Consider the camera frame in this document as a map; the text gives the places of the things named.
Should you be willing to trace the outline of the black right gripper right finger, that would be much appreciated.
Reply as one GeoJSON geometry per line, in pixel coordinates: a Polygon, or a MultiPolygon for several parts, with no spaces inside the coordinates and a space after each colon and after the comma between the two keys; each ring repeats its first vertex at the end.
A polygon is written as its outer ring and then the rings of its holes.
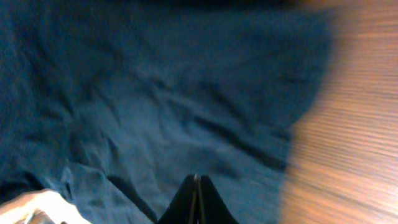
{"type": "Polygon", "coordinates": [[[207,175],[203,175],[200,177],[199,184],[202,222],[206,224],[238,224],[212,180],[207,175]]]}

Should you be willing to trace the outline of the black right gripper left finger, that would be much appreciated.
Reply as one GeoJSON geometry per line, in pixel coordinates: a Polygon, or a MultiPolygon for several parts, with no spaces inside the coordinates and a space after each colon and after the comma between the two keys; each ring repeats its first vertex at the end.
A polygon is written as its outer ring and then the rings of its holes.
{"type": "Polygon", "coordinates": [[[174,195],[165,213],[159,218],[157,224],[188,224],[192,223],[190,215],[195,214],[195,197],[197,195],[197,180],[195,175],[188,175],[174,195]]]}

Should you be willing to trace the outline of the navy blue shorts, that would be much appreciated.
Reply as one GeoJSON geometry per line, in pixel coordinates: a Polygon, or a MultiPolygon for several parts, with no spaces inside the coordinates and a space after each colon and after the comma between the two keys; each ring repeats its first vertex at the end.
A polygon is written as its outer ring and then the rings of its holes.
{"type": "Polygon", "coordinates": [[[1,202],[150,223],[199,174],[237,222],[277,223],[330,45],[325,13],[275,1],[2,1],[1,202]]]}

